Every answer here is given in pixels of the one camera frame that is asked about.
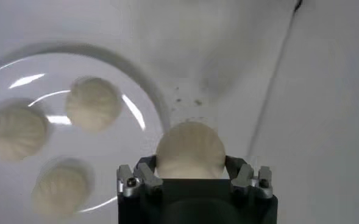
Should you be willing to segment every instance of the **screw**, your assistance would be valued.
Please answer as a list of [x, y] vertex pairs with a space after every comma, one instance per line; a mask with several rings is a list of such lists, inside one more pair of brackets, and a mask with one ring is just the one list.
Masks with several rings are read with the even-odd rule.
[[261, 188], [269, 188], [269, 187], [270, 187], [270, 184], [269, 184], [269, 181], [268, 181], [268, 180], [266, 180], [266, 179], [261, 179], [261, 180], [259, 181], [259, 186], [260, 186]]
[[128, 187], [134, 187], [134, 186], [136, 186], [136, 184], [137, 184], [137, 180], [134, 177], [131, 177], [126, 181], [126, 185]]

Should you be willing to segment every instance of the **dumpling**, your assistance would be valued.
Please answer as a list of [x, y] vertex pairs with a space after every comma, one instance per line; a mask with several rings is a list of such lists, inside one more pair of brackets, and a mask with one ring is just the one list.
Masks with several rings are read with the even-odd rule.
[[34, 155], [46, 140], [46, 120], [28, 108], [0, 111], [0, 158], [17, 161]]
[[87, 176], [82, 170], [58, 166], [37, 181], [31, 196], [39, 214], [61, 218], [75, 213], [89, 194]]
[[219, 178], [225, 150], [217, 133], [198, 122], [184, 122], [165, 133], [157, 147], [162, 178]]
[[95, 132], [107, 128], [116, 119], [121, 101], [109, 82], [92, 78], [72, 87], [65, 109], [73, 125]]

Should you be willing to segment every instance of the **white plate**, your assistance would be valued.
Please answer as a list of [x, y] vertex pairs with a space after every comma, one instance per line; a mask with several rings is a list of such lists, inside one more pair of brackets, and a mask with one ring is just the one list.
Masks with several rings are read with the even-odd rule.
[[[70, 86], [85, 76], [108, 80], [123, 99], [117, 120], [96, 134], [72, 126], [65, 115]], [[99, 60], [42, 54], [0, 68], [0, 107], [21, 99], [40, 106], [50, 121], [51, 134], [36, 155], [16, 163], [0, 160], [0, 223], [48, 223], [33, 212], [30, 193], [42, 168], [62, 158], [88, 164], [94, 188], [82, 211], [60, 223], [117, 223], [116, 169], [120, 164], [134, 166], [140, 157], [153, 154], [163, 134], [148, 95], [119, 69]]]

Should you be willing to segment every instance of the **steamed bun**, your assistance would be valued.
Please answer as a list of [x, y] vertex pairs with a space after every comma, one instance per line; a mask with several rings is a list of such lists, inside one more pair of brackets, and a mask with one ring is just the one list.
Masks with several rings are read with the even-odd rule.
[[46, 139], [46, 121], [28, 108], [0, 111], [0, 158], [17, 161], [35, 154]]
[[161, 178], [219, 178], [225, 150], [217, 133], [198, 122], [184, 122], [165, 133], [157, 147]]
[[32, 203], [39, 214], [60, 218], [75, 213], [89, 194], [83, 171], [60, 166], [37, 181], [32, 191]]
[[109, 82], [92, 78], [72, 87], [65, 109], [73, 125], [95, 132], [107, 128], [116, 119], [121, 101]]

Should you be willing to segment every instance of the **crumb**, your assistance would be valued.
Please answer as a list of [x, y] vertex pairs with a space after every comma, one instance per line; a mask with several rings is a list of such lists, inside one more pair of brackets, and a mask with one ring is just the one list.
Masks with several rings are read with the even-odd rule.
[[194, 100], [194, 103], [196, 103], [197, 106], [201, 106], [201, 105], [202, 105], [202, 101], [201, 101], [201, 100]]

